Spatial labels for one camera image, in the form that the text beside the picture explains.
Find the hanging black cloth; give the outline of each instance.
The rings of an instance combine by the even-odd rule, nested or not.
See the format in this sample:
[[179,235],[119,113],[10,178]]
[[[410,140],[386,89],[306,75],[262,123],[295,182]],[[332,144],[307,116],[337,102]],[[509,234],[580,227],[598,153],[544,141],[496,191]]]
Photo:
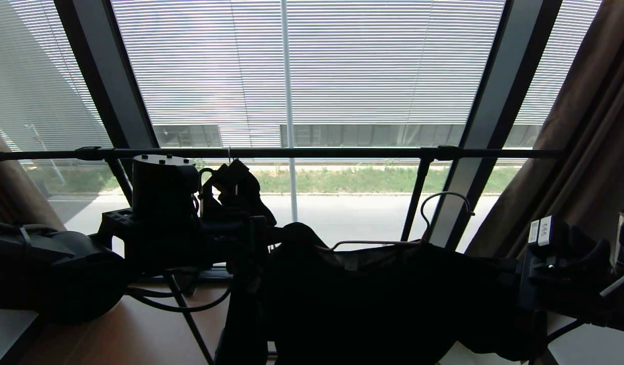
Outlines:
[[278,365],[433,365],[456,340],[520,360],[543,346],[541,334],[520,325],[531,314],[516,309],[513,269],[502,261],[429,243],[315,246],[325,247],[312,229],[290,224],[265,266],[259,298]]

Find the road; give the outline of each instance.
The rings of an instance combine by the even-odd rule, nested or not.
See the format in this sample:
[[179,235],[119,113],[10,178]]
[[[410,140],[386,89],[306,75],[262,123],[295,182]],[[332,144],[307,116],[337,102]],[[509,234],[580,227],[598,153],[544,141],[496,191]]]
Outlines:
[[[404,226],[410,196],[298,196],[298,220],[312,227],[328,245],[342,240],[399,240]],[[476,215],[465,230],[457,251],[463,252],[472,239],[498,196],[483,196],[479,200]],[[263,196],[266,206],[275,215],[278,226],[291,222],[289,196]],[[426,206],[431,219],[438,198]],[[96,199],[56,197],[51,205],[59,213],[66,228],[82,233],[98,231],[103,212],[126,208],[123,196],[99,196]],[[411,239],[419,238],[426,224],[416,214]],[[115,243],[115,251],[121,252],[122,243]],[[356,249],[361,245],[344,245],[344,249]]]

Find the white label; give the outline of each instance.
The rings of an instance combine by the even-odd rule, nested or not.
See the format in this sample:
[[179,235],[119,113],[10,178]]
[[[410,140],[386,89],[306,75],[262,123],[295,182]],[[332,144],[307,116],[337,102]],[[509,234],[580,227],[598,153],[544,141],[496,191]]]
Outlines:
[[537,234],[539,233],[539,220],[530,223],[530,231],[528,233],[528,243],[537,242]]
[[537,236],[537,244],[540,246],[546,246],[550,243],[550,220],[552,215],[541,218],[539,221],[539,236]]

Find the building window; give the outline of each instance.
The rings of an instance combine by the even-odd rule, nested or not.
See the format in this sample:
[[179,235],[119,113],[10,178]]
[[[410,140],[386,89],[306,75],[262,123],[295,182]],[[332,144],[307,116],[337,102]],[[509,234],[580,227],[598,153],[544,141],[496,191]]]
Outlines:
[[[541,125],[514,125],[506,148],[531,148]],[[458,145],[462,124],[297,124],[296,147],[437,147]],[[281,146],[287,147],[287,126],[280,126]]]
[[222,147],[216,125],[155,125],[154,133],[162,148]]

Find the curtain fold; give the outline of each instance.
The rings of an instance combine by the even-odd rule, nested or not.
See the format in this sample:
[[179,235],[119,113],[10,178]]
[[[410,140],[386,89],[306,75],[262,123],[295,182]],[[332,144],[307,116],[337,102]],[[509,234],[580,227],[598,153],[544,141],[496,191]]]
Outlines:
[[[10,151],[1,134],[0,151]],[[18,161],[0,162],[0,222],[45,224],[65,229],[55,210]]]
[[592,22],[535,150],[564,150],[558,161],[529,160],[500,195],[466,250],[516,257],[532,220],[557,214],[569,224],[611,191],[624,166],[624,2],[605,0]]

